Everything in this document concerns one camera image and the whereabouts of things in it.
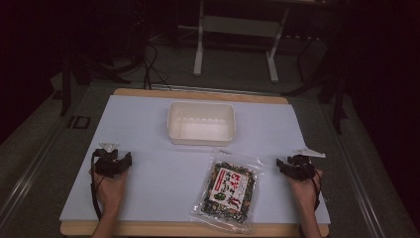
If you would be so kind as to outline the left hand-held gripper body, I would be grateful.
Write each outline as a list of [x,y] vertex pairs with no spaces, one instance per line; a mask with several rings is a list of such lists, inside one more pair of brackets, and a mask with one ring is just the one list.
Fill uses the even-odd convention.
[[96,149],[93,157],[97,158],[94,170],[97,174],[107,178],[113,178],[122,172],[121,163],[118,160],[118,143],[100,143],[100,149]]

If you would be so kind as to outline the metal floor rail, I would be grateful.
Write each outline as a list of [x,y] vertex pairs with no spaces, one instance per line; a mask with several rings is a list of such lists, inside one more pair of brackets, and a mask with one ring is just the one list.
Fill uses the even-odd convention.
[[327,105],[322,105],[321,109],[329,124],[330,130],[334,134],[334,138],[340,148],[340,151],[341,151],[344,163],[345,163],[346,173],[348,175],[353,193],[355,195],[355,199],[364,217],[364,221],[367,226],[367,230],[369,232],[370,238],[385,238],[383,229],[377,219],[374,209],[371,206],[371,201],[361,181],[361,178],[357,172],[355,164],[353,163],[350,152],[345,146],[344,139],[342,138],[341,135],[338,134],[338,132],[336,131],[333,125],[332,110],[328,109]]
[[44,134],[16,134],[0,146],[0,235],[7,229],[38,176],[60,127]]

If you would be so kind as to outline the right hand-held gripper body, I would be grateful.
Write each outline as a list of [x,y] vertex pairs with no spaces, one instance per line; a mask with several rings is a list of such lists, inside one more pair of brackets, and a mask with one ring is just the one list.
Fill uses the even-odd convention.
[[313,158],[325,158],[324,153],[316,152],[309,148],[294,151],[295,155],[287,158],[287,166],[284,173],[297,180],[313,179],[316,171],[311,160]]

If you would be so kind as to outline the clear snack packet red label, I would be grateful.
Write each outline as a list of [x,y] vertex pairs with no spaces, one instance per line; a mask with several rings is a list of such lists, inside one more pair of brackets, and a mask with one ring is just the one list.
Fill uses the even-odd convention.
[[223,150],[211,154],[202,192],[194,204],[192,219],[225,232],[253,231],[254,208],[263,163]]

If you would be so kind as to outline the person's right hand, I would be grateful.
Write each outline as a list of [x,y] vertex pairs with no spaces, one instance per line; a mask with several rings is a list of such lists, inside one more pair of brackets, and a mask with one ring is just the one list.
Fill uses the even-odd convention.
[[299,211],[311,209],[315,212],[316,210],[321,191],[321,177],[323,172],[318,169],[315,171],[316,174],[311,179],[287,179]]

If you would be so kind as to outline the black metal stand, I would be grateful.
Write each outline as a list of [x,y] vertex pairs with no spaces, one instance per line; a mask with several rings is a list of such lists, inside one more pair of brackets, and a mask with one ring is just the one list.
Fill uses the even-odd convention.
[[61,91],[57,98],[61,100],[60,116],[64,116],[71,106],[71,77],[74,76],[80,84],[86,85],[90,82],[90,74],[88,69],[98,72],[99,74],[111,79],[115,82],[129,83],[129,80],[123,79],[119,73],[134,69],[139,65],[138,60],[134,60],[126,65],[119,67],[107,67],[102,65],[93,57],[83,54],[64,53],[62,55],[62,76]]
[[288,92],[283,92],[284,96],[296,96],[311,88],[321,86],[317,99],[322,104],[327,104],[334,100],[334,110],[332,123],[335,131],[341,135],[341,120],[347,115],[343,109],[346,82],[348,79],[348,67],[344,64],[339,66],[320,65],[310,76],[310,81],[303,86]]

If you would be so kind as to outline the white metal desk frame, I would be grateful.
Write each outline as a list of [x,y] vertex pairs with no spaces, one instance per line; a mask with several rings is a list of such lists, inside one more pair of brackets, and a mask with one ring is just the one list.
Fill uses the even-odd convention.
[[198,41],[193,67],[193,75],[200,76],[203,64],[203,36],[205,32],[233,34],[253,37],[273,38],[273,44],[269,51],[265,52],[266,63],[272,83],[278,83],[279,77],[275,65],[274,56],[282,37],[289,8],[285,7],[279,22],[231,18],[222,16],[206,15],[204,13],[204,0],[199,1]]

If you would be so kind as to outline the person's left hand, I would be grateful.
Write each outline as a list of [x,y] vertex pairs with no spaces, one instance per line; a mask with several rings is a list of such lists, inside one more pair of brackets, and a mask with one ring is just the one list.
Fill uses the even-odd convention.
[[103,215],[119,214],[124,200],[128,172],[115,178],[107,178],[93,173],[97,196],[103,206]]

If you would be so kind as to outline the white table mat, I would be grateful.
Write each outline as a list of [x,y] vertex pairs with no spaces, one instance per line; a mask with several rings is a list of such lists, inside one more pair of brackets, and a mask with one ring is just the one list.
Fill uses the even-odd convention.
[[[130,153],[123,221],[188,222],[211,165],[212,148],[170,142],[166,121],[169,98],[109,98],[90,147],[116,143]],[[304,148],[292,106],[236,102],[236,133],[226,151],[259,159],[253,218],[256,223],[295,223],[298,216],[287,184],[275,162]]]

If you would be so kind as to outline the black floor bracket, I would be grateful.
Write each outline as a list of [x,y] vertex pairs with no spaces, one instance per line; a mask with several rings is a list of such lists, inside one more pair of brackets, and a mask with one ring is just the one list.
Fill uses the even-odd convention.
[[72,116],[67,124],[68,129],[87,129],[91,118],[86,116]]

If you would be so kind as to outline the white plastic container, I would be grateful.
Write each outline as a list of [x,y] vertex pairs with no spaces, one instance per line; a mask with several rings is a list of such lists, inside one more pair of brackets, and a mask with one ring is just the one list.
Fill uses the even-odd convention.
[[173,144],[228,146],[236,133],[235,110],[225,103],[174,101],[166,128]]

